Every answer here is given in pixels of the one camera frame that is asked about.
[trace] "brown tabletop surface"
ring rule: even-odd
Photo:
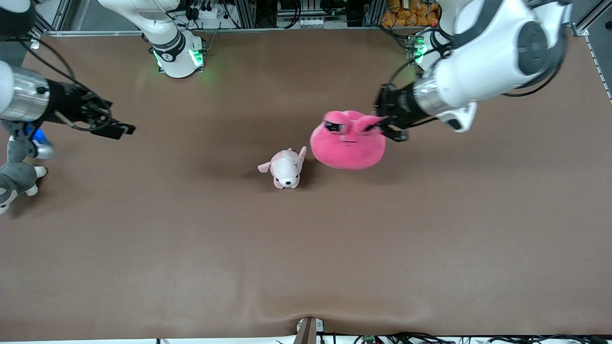
[[[369,113],[405,61],[390,37],[219,34],[184,80],[138,36],[45,40],[138,129],[44,125],[49,174],[0,220],[1,340],[287,335],[304,316],[353,334],[612,332],[612,105],[583,38],[544,90],[480,103],[468,133],[423,126],[358,172],[308,153],[282,191],[257,165],[327,111]]]

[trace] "plush toy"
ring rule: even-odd
[[[0,215],[9,209],[10,204],[22,193],[28,196],[36,195],[36,180],[47,174],[46,168],[23,162],[26,154],[14,141],[9,141],[6,156],[7,163],[0,167]]]
[[[300,154],[289,148],[276,153],[269,162],[257,166],[257,169],[262,173],[270,170],[277,189],[285,187],[295,189],[300,183],[300,172],[305,157],[306,146],[302,147]]]
[[[331,111],[310,137],[310,149],[323,164],[343,170],[362,170],[378,163],[386,139],[377,128],[378,116],[356,111]]]

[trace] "small white and pink plush dog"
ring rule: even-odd
[[[290,187],[295,189],[300,183],[300,172],[306,156],[306,146],[302,147],[300,154],[291,148],[276,153],[269,162],[257,166],[259,172],[267,173],[270,170],[274,177],[274,186],[277,189]]]

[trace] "gray and white stuffed animal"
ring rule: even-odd
[[[47,174],[46,168],[23,162],[26,154],[14,141],[9,141],[6,156],[7,163],[0,167],[0,215],[9,209],[10,204],[22,193],[28,196],[36,195],[36,180]]]

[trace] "pink stuffed pig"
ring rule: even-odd
[[[290,187],[295,189],[300,183],[300,172],[306,156],[306,146],[302,147],[300,154],[291,148],[276,153],[269,162],[257,167],[259,172],[267,173],[270,170],[274,177],[274,186],[277,189]]]
[[[385,137],[376,126],[382,120],[356,111],[330,111],[312,132],[312,154],[323,164],[343,170],[373,166],[385,151]]]

